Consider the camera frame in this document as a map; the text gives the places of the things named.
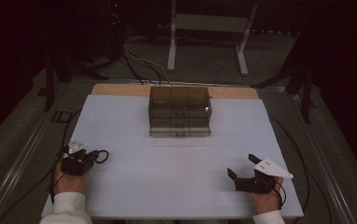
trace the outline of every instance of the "person's arm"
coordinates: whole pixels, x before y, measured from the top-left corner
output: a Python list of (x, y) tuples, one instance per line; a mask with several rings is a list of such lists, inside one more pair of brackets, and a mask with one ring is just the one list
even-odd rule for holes
[(54, 187), (54, 209), (52, 214), (44, 216), (40, 224), (92, 224), (91, 218), (85, 212), (84, 186), (90, 170), (81, 176), (65, 175), (61, 163), (56, 165)]
[[(276, 191), (280, 191), (280, 186), (283, 183), (283, 178), (277, 178)], [(280, 198), (274, 190), (268, 194), (251, 193), (251, 198), (254, 201), (255, 209), (258, 215), (253, 216), (256, 224), (284, 224), (284, 220), (280, 214)]]

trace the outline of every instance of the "floor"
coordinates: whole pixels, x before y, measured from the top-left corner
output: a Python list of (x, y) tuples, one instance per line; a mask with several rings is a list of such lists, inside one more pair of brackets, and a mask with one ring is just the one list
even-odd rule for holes
[[(174, 72), (164, 71), (167, 64), (168, 38), (162, 36), (148, 39), (132, 36), (125, 42), (125, 47), (135, 57), (158, 63), (160, 66), (155, 65), (155, 69), (174, 85), (248, 87), (279, 72), (295, 43), (295, 37), (251, 33), (244, 51), (250, 71), (246, 77), (242, 77), (239, 73), (234, 50), (237, 41), (235, 36), (228, 36), (223, 40), (179, 38)], [(139, 62), (128, 53), (126, 56)], [(157, 81), (156, 73), (149, 68), (137, 63), (131, 64), (141, 76)], [(42, 181), (28, 194), (26, 191), (48, 172), (56, 151), (73, 132), (76, 120), (73, 119), (67, 124), (64, 122), (67, 114), (81, 109), (93, 85), (100, 82), (84, 76), (75, 69), (73, 73), (75, 77), (70, 83), (56, 83), (55, 103), (50, 112), (44, 112), (45, 97), (37, 96), (40, 88), (45, 87), (45, 71), (42, 71), (35, 77), (33, 89), (0, 126), (0, 216), (8, 211), (0, 223), (37, 223), (40, 219), (48, 197), (49, 180)], [(100, 74), (109, 77), (106, 82), (138, 83), (124, 59), (100, 71)], [(309, 109), (311, 122), (307, 124), (298, 109), (301, 94), (288, 95), (284, 91), (288, 80), (283, 79), (257, 91), (268, 113), (273, 116), (271, 124), (283, 157), (295, 176), (293, 182), (305, 210), (305, 216), (297, 223), (357, 223), (357, 161), (353, 158), (334, 118), (324, 104), (318, 88), (312, 87), (312, 107)], [(62, 115), (62, 119), (58, 120), (57, 115)], [(26, 197), (12, 209), (8, 209), (22, 195)], [(95, 219), (93, 222), (111, 221)], [(172, 223), (173, 221), (130, 220), (128, 222)], [(241, 222), (252, 223), (248, 219), (243, 219)], [(286, 219), (286, 223), (294, 222), (294, 219)]]

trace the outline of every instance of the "dark background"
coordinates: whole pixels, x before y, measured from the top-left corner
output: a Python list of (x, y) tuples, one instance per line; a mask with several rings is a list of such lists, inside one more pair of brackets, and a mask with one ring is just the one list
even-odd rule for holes
[[(158, 24), (169, 23), (170, 1), (124, 2), (123, 17), (140, 35), (157, 36)], [(226, 7), (224, 1), (178, 2), (184, 12), (242, 13), (240, 7)], [(261, 2), (253, 29), (298, 35), (284, 68), (315, 64), (314, 84), (357, 159), (357, 1)], [(33, 76), (45, 67), (45, 48), (54, 45), (78, 59), (89, 59), (89, 35), (94, 31), (82, 22), (84, 15), (77, 8), (78, 2), (72, 0), (0, 0), (0, 124), (31, 90)]]

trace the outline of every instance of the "person's hand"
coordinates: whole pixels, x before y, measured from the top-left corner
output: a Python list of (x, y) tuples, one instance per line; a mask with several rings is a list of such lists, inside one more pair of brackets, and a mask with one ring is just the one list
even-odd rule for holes
[[(276, 184), (275, 190), (279, 192), (280, 185), (283, 183), (283, 178), (277, 177), (277, 182), (278, 184)], [(250, 195), (254, 201), (255, 209), (258, 214), (280, 209), (280, 196), (274, 190), (271, 190), (268, 194), (251, 193)]]
[(83, 193), (85, 189), (85, 182), (88, 178), (91, 169), (89, 169), (84, 175), (80, 176), (72, 176), (65, 175), (60, 169), (62, 166), (62, 162), (59, 161), (56, 164), (56, 170), (54, 174), (54, 181), (56, 183), (54, 187), (55, 194), (63, 193), (63, 192), (78, 192)]

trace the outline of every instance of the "white tabletop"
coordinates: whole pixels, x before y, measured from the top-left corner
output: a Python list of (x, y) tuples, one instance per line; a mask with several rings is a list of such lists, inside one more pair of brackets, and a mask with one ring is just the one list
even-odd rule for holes
[[(91, 217), (211, 219), (255, 214), (249, 194), (235, 191), (227, 173), (252, 177), (248, 155), (286, 167), (264, 104), (254, 99), (211, 99), (210, 136), (149, 135), (149, 98), (89, 95), (73, 138), (110, 158), (93, 167), (86, 186)], [(284, 217), (303, 212), (291, 179), (283, 187)], [(43, 216), (52, 212), (47, 200)]]

